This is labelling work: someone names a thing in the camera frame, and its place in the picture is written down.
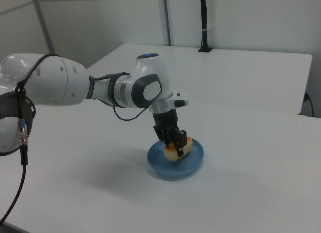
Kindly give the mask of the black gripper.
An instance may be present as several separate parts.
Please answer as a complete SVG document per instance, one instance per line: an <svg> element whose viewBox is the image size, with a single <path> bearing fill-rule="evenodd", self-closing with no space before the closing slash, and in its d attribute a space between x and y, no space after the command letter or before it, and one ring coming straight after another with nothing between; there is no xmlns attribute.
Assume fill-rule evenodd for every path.
<svg viewBox="0 0 321 233"><path fill-rule="evenodd" d="M177 126L178 116L175 109L165 113L153 113L155 125L153 126L160 141L163 141L166 146L175 145L178 157L181 157L183 147L187 144L187 133L184 130L179 130Z"/></svg>

